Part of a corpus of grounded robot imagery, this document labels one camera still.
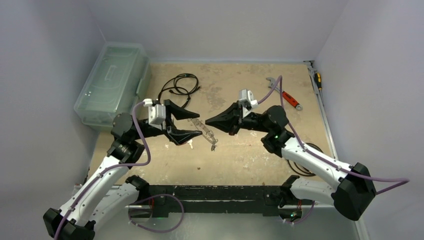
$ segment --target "wooden table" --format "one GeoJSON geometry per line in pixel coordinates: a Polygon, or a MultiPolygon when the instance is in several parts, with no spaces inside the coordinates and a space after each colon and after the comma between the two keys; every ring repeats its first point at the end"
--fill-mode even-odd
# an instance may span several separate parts
{"type": "MultiPolygon", "coordinates": [[[[304,142],[314,143],[330,155],[321,112],[306,65],[153,63],[151,69],[146,98],[156,99],[164,83],[178,74],[191,73],[199,78],[201,88],[191,96],[186,109],[199,113],[201,120],[227,109],[238,100],[241,89],[252,90],[255,98],[261,99],[270,90],[266,78],[282,75],[283,89],[303,106],[303,110],[298,111],[286,103],[288,119],[304,142]]],[[[183,79],[178,85],[191,89],[194,80],[183,79]]],[[[187,98],[164,92],[161,99],[171,99],[181,106],[187,98]]],[[[273,92],[254,112],[262,113],[270,106],[279,104],[279,95],[273,92]]],[[[147,107],[143,108],[139,117],[147,117],[147,107]]],[[[175,125],[179,129],[195,130],[187,120],[176,121],[175,125]]],[[[153,185],[281,185],[294,174],[284,159],[268,153],[262,146],[261,138],[265,133],[241,129],[237,135],[229,136],[216,128],[209,129],[218,139],[215,151],[211,151],[211,144],[202,136],[194,138],[192,146],[175,146],[163,135],[147,138],[151,163],[144,167],[133,167],[116,184],[124,183],[129,176],[139,175],[153,185]]],[[[112,142],[110,133],[100,133],[89,177],[102,162],[112,142]]],[[[146,159],[144,152],[139,162],[143,163],[146,159]]]]}

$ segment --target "white wall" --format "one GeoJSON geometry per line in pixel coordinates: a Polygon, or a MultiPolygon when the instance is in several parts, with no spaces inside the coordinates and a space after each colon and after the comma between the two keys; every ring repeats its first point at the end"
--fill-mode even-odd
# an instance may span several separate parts
{"type": "Polygon", "coordinates": [[[108,41],[160,60],[304,61],[348,0],[88,0],[108,41]]]}
{"type": "Polygon", "coordinates": [[[351,0],[315,62],[340,159],[411,179],[365,212],[372,240],[424,236],[423,10],[422,0],[351,0]]]}
{"type": "Polygon", "coordinates": [[[83,181],[97,133],[73,105],[103,44],[83,0],[1,1],[1,239],[47,239],[44,212],[83,181]]]}

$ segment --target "black cable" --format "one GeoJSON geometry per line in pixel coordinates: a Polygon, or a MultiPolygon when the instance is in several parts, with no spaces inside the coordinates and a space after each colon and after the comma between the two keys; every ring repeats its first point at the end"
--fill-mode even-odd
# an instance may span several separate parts
{"type": "Polygon", "coordinates": [[[182,74],[179,74],[176,77],[170,79],[169,81],[167,81],[165,83],[165,85],[163,85],[162,89],[160,90],[159,94],[157,95],[157,100],[159,102],[161,102],[162,93],[165,92],[166,90],[169,90],[169,92],[172,93],[172,94],[180,95],[180,96],[187,96],[187,101],[185,101],[184,105],[181,106],[181,108],[185,109],[187,107],[187,105],[189,104],[190,99],[192,99],[190,97],[190,95],[197,92],[200,89],[200,87],[201,86],[199,86],[199,79],[198,79],[197,76],[195,76],[194,74],[191,74],[191,73],[182,73],[182,74]],[[196,84],[194,85],[193,89],[191,89],[189,91],[189,90],[185,89],[184,87],[177,86],[178,81],[180,81],[181,79],[195,79],[196,84]],[[172,82],[173,86],[166,87],[170,82],[172,82]]]}
{"type": "MultiPolygon", "coordinates": [[[[315,145],[315,144],[313,144],[313,143],[310,143],[310,142],[308,142],[308,143],[306,143],[308,146],[310,146],[311,148],[314,148],[314,149],[316,149],[316,150],[318,150],[318,151],[320,151],[321,153],[323,152],[322,150],[321,150],[321,148],[319,147],[319,146],[317,146],[317,145],[315,145]]],[[[294,169],[293,168],[293,166],[290,164],[290,161],[288,160],[288,159],[286,159],[287,160],[287,163],[288,163],[288,166],[291,168],[291,170],[293,170],[293,172],[295,172],[296,174],[298,174],[298,175],[300,175],[300,176],[303,176],[303,177],[313,177],[313,176],[316,176],[316,174],[315,173],[312,173],[311,171],[309,171],[309,169],[307,169],[306,167],[304,167],[304,166],[299,166],[299,165],[297,165],[295,162],[293,162],[294,163],[294,165],[296,166],[296,168],[300,171],[300,172],[298,172],[296,169],[294,169]]]]}

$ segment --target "translucent storage box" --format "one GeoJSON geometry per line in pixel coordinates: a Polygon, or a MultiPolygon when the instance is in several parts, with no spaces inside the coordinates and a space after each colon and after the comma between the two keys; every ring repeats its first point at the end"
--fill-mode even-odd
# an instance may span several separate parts
{"type": "Polygon", "coordinates": [[[73,107],[82,123],[110,131],[113,119],[145,98],[149,59],[140,44],[106,43],[73,107]]]}

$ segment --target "white paint scratch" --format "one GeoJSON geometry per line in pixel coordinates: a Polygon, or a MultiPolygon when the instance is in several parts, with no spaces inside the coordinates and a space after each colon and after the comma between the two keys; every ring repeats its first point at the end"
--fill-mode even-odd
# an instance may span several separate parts
{"type": "Polygon", "coordinates": [[[193,149],[193,139],[188,140],[188,145],[190,145],[190,148],[193,149]]]}

